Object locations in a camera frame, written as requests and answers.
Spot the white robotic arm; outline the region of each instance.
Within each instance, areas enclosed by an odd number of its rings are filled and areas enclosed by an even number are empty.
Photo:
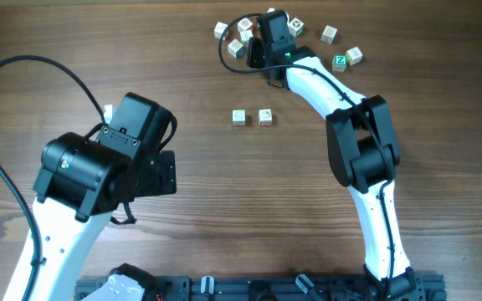
[[[317,57],[306,57],[294,62],[295,65],[303,65],[317,69],[326,77],[331,79],[355,104],[359,105],[366,97],[348,89],[330,74]],[[347,110],[351,105],[345,102],[340,94],[330,86],[323,78],[305,69],[287,68],[286,78],[288,87],[292,92],[306,99],[314,109],[325,118],[334,111],[341,109]],[[369,186],[367,193],[360,193],[356,188],[349,186],[349,192],[354,199],[358,216],[360,218],[361,229],[366,244],[366,266],[369,271],[379,281],[390,275],[390,249],[386,223],[383,218],[381,201],[378,197],[379,190],[383,182]],[[393,201],[392,183],[384,188],[385,202],[392,229],[393,243],[395,246],[395,262],[393,265],[393,276],[405,273],[405,269],[410,266],[410,262],[403,251],[401,238],[397,225],[397,217]]]

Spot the wooden surface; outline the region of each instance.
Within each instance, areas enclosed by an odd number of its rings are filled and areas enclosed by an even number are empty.
[[[218,62],[217,21],[282,7],[305,22],[297,44],[390,104],[402,153],[397,215],[418,271],[445,275],[451,300],[482,300],[482,2],[175,3],[0,8],[0,59],[38,54],[72,69],[101,105],[132,91],[171,110],[178,193],[136,200],[135,226],[109,226],[84,276],[121,263],[156,275],[359,273],[356,208],[327,160],[323,119],[299,96]],[[333,45],[320,36],[338,28]],[[232,36],[237,36],[234,29]],[[244,59],[228,62],[240,68]],[[274,126],[231,126],[271,108]],[[41,63],[0,70],[0,162],[29,201],[45,144],[99,120],[65,74]],[[115,214],[122,217],[122,212]],[[0,180],[0,299],[27,223]]]

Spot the dice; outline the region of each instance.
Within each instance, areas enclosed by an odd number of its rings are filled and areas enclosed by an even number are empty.
[[[337,29],[333,28],[332,26],[326,25],[325,30],[323,31],[323,35],[321,36],[321,41],[325,43],[332,43],[337,33]]]
[[[241,43],[243,43],[245,46],[248,46],[250,38],[253,37],[252,31],[243,31],[239,35],[241,36]]]
[[[342,54],[337,54],[332,59],[332,71],[343,72],[347,67],[347,57]]]
[[[235,38],[230,44],[228,44],[228,52],[236,59],[239,59],[243,57],[244,46]]]
[[[221,35],[223,34],[224,30],[226,30],[227,26],[228,26],[227,24],[217,22],[217,25],[215,26],[215,38],[221,38]],[[225,40],[227,36],[228,36],[228,32],[224,34],[223,40]]]
[[[273,124],[273,115],[271,109],[263,109],[259,111],[259,125],[269,126]]]
[[[302,23],[298,18],[294,18],[291,22],[288,23],[288,29],[292,36],[297,37],[302,30],[305,28],[305,24]]]
[[[243,31],[252,30],[254,25],[248,18],[244,18],[238,22],[238,31],[242,33]]]
[[[362,52],[360,52],[360,49],[358,47],[347,50],[346,56],[349,65],[356,64],[362,60]]]
[[[246,121],[245,121],[244,110],[233,110],[232,121],[233,121],[233,125],[245,125]]]

